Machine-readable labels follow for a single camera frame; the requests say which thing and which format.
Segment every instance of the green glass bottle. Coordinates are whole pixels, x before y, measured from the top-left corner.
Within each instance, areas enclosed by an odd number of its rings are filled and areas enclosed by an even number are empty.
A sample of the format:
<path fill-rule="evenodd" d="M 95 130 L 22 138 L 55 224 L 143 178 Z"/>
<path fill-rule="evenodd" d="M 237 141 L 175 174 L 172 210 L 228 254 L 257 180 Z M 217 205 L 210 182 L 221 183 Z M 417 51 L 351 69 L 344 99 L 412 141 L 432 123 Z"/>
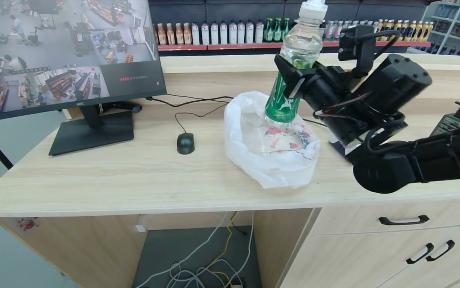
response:
<path fill-rule="evenodd" d="M 274 39 L 273 40 L 275 42 L 280 42 L 282 34 L 283 34 L 283 31 L 281 30 L 281 18 L 276 18 L 276 24 L 274 25 Z"/>
<path fill-rule="evenodd" d="M 265 42 L 271 42 L 274 36 L 274 31 L 272 27 L 272 18 L 267 18 L 266 29 L 263 30 L 263 40 Z"/>
<path fill-rule="evenodd" d="M 283 30 L 281 31 L 281 40 L 283 41 L 283 38 L 285 38 L 285 35 L 287 35 L 290 31 L 290 18 L 284 18 L 283 19 Z"/>

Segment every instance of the monitor stand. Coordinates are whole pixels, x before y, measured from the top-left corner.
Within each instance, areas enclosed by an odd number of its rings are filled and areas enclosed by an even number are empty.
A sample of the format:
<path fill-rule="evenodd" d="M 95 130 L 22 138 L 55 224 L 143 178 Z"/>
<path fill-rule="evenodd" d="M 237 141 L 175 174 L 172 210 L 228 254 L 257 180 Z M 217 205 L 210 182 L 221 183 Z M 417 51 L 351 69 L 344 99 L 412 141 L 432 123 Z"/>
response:
<path fill-rule="evenodd" d="M 98 105 L 82 106 L 84 119 L 63 122 L 49 155 L 56 156 L 83 149 L 133 139 L 132 111 L 99 115 Z"/>

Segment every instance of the desk leg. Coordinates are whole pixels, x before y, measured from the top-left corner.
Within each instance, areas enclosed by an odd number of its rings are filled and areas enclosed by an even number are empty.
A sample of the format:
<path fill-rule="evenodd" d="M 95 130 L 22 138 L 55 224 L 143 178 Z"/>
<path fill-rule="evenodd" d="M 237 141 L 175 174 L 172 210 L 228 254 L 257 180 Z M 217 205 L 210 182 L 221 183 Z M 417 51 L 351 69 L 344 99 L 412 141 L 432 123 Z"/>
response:
<path fill-rule="evenodd" d="M 84 288 L 130 288 L 147 233 L 139 215 L 39 218 L 23 231 L 14 218 L 0 225 Z"/>

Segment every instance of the drawer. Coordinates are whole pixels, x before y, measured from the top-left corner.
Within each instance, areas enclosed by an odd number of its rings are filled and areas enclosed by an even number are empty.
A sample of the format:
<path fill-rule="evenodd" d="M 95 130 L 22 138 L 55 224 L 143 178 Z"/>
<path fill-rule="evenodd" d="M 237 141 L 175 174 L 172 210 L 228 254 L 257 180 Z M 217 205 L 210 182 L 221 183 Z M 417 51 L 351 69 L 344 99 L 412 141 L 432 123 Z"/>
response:
<path fill-rule="evenodd" d="M 460 199 L 337 206 L 322 208 L 310 235 L 402 231 L 457 225 L 460 225 Z"/>

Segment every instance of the black handle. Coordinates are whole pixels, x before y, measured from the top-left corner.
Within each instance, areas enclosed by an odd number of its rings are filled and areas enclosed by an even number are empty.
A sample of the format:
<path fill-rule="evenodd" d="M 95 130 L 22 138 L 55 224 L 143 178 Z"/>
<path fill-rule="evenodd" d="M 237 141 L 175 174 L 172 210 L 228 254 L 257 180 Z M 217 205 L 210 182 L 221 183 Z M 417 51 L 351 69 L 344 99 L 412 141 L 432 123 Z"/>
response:
<path fill-rule="evenodd" d="M 445 250 L 445 252 L 441 253 L 436 258 L 433 258 L 433 257 L 429 256 L 429 257 L 426 258 L 426 260 L 428 262 L 433 262 L 433 261 L 438 260 L 438 258 L 442 257 L 443 255 L 445 255 L 445 253 L 449 252 L 452 248 L 454 248 L 454 245 L 455 245 L 454 241 L 452 241 L 452 240 L 447 241 L 447 250 Z"/>
<path fill-rule="evenodd" d="M 433 249 L 434 249 L 434 245 L 432 243 L 427 243 L 426 247 L 427 247 L 427 251 L 422 256 L 418 257 L 418 259 L 416 259 L 416 260 L 411 260 L 411 258 L 409 258 L 408 260 L 406 260 L 406 263 L 407 264 L 415 264 L 420 259 L 422 259 L 423 257 L 426 257 L 427 254 L 431 253 L 431 251 L 433 251 Z"/>
<path fill-rule="evenodd" d="M 394 225 L 415 225 L 415 224 L 424 224 L 424 223 L 426 223 L 427 221 L 429 221 L 429 217 L 427 217 L 427 215 L 420 215 L 420 216 L 418 217 L 418 219 L 420 219 L 420 221 L 416 221 L 416 222 L 391 222 L 387 217 L 380 217 L 380 222 L 381 222 L 381 224 L 383 224 L 383 225 L 394 226 Z"/>

